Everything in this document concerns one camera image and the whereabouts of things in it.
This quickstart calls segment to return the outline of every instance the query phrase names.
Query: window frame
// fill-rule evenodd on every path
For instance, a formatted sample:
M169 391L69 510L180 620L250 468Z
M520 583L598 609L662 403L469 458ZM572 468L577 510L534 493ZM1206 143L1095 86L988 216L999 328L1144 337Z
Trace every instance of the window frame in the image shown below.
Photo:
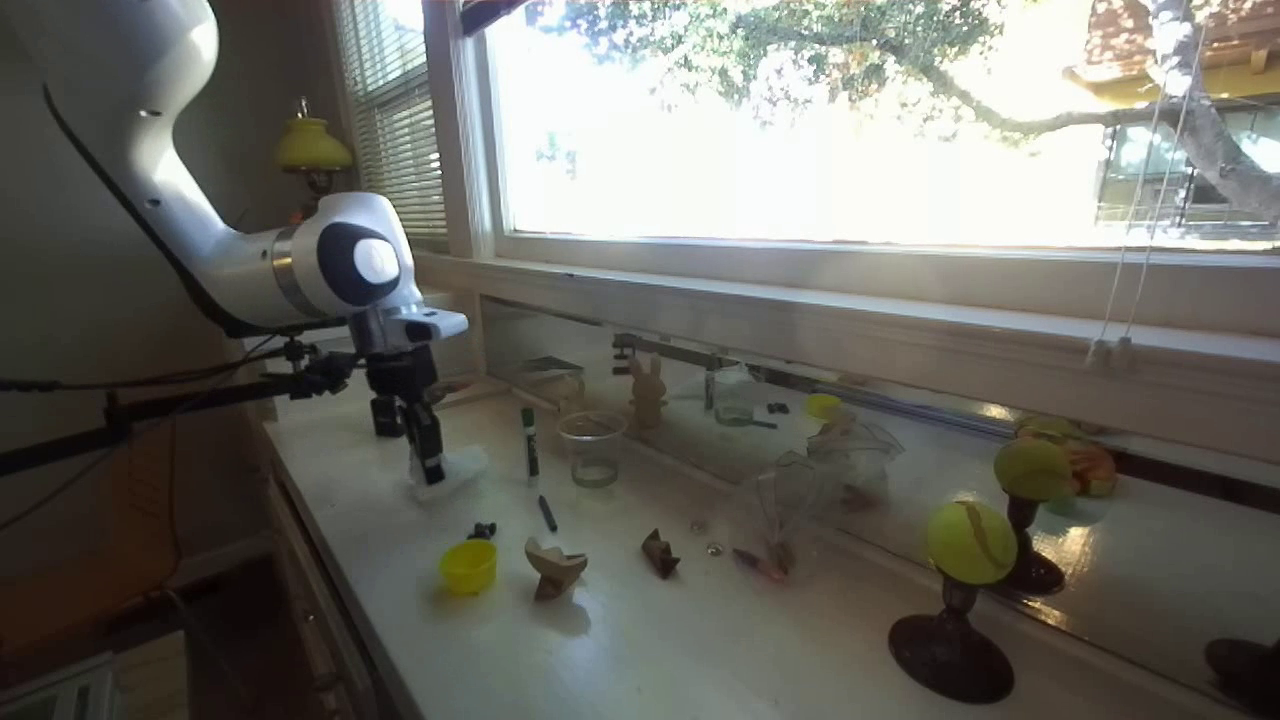
M454 54L441 91L455 98L455 127L469 127L455 134L462 176L450 176L469 227L454 233L454 257L421 257L427 285L1280 458L1276 252L516 234L500 222L500 138L488 116L500 108L488 94L484 36L466 39L450 9L436 10L436 30L450 30ZM787 325L857 339L779 343Z
M411 108L421 94L427 98L427 113L433 113L433 122L436 122L436 134L441 134L441 116L454 116L454 113L436 113L436 86L433 86L433 78L441 76L441 70L433 70L433 46L424 44L424 62L411 62L411 68L405 68L405 70L396 70L396 76L389 76L389 78L381 78L381 82L369 82L369 86L354 86L349 82L349 76L354 76L354 68L345 68L345 50L342 50L342 44L345 44L345 30L354 30L354 29L345 29L349 20L345 20L345 9L342 9L342 0L328 0L328 17L331 17L331 68L337 68L337 82L342 82L342 113L345 113L345 122L358 132L358 134L369 134L369 138L381 138L381 132L372 127L372 122L381 122L381 116L389 113L405 113L405 108ZM441 150L441 190L443 190L443 208L450 208L450 164L443 164L443 149L441 149L441 138L436 138L436 150ZM410 233L410 242L411 249L433 249L433 252L441 252L441 249L450 249L450 234L454 234L454 222L450 222L450 211L443 211L443 227L441 233Z

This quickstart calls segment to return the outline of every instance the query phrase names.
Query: yellow object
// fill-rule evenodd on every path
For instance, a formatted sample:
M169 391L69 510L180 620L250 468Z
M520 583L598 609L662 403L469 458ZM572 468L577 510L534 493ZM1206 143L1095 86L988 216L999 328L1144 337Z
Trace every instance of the yellow object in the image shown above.
M929 561L961 583L996 583L1015 563L1014 525L975 499L948 499L929 516Z
M301 113L288 121L275 164L286 173L342 173L354 164L349 143L342 143L321 116L301 103Z
M996 457L996 481L1010 496L1062 502L1068 496L1112 496L1112 453L1086 439L1068 420L1023 420Z
M847 424L851 420L847 403L839 403L837 394L825 394L825 391L803 398L803 417L815 424Z
M441 583L455 597L488 590L493 576L495 576L493 539L462 539L441 554Z
M996 481L1010 496L1051 502L1075 496L1068 443L1014 435L996 457Z

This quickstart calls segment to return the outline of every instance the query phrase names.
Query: tree branch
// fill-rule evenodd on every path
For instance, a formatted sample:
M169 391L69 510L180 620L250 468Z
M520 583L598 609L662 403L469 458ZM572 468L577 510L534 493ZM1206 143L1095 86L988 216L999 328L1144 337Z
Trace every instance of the tree branch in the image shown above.
M1163 94L1178 98L1178 121L1163 116L1178 143L1191 157L1195 173L1224 190L1235 208L1255 219L1280 219L1280 181L1269 176L1243 149L1230 134L1206 91L1195 10L1189 0L1149 0L1151 17L1151 62L1149 76Z
M1010 132L1010 134L1046 134L1046 132L1062 132L1062 127L1075 127L1075 122L1115 122L1115 121L1144 121L1151 116L1151 108L1123 108L1123 113L1057 113L1057 116L1010 116L999 108L993 108L988 98L982 98L975 91L967 91L954 70L944 70L932 61L919 61L911 46L905 46L899 39L893 39L888 30L863 23L862 30L801 30L801 29L783 29L759 17L744 17L739 30L764 39L764 44L820 44L820 46L857 46L857 44L873 44L884 54L893 54L899 68L918 70L925 82L932 82L935 91L944 91L948 98L963 103L975 121Z

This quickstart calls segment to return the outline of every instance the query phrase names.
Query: black stand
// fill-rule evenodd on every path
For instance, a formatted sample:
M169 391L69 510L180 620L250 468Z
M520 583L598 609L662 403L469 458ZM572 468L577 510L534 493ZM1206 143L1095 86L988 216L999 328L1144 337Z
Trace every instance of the black stand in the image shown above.
M1211 640L1206 658L1224 691L1262 714L1280 714L1280 642Z
M188 417L188 411L210 411L210 406L228 406L228 403L250 403L250 398L267 398L267 394L294 394L294 398L328 394L349 382L354 367L358 367L358 357L328 353L328 357L309 357L309 362L301 371L288 371L288 376L267 371L255 382L201 387L201 391L186 391L186 394L156 394L156 398L134 398L134 403L122 403L116 391L107 391L101 427L0 453L0 475L57 463L57 458L83 457L83 453L101 453L113 443L130 443L134 424L144 424L156 417Z
M375 435L410 435L424 484L443 484L443 435L433 411L436 359L433 347L369 357L369 411Z
M1036 510L1042 510L1036 499L1010 496L1010 525L1014 525L1014 534L1015 534L1015 563L999 583L1014 589L1014 590L1023 590L1023 597L1049 597L1049 590L1062 590L1068 583L1064 569L1057 569L1034 542Z
M961 705L996 705L1014 691L1014 663L967 625L973 605L975 589L944 576L944 611L896 620L888 648L918 684Z

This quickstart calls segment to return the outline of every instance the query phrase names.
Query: yellow ball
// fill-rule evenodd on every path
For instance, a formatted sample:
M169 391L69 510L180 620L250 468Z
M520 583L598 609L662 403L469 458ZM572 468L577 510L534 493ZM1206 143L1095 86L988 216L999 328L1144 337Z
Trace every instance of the yellow ball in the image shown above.
M1014 435L996 457L996 481L1010 496L1051 502L1075 496L1068 439Z
M975 499L948 499L929 516L929 561L961 583L996 583L1014 571L1014 525Z

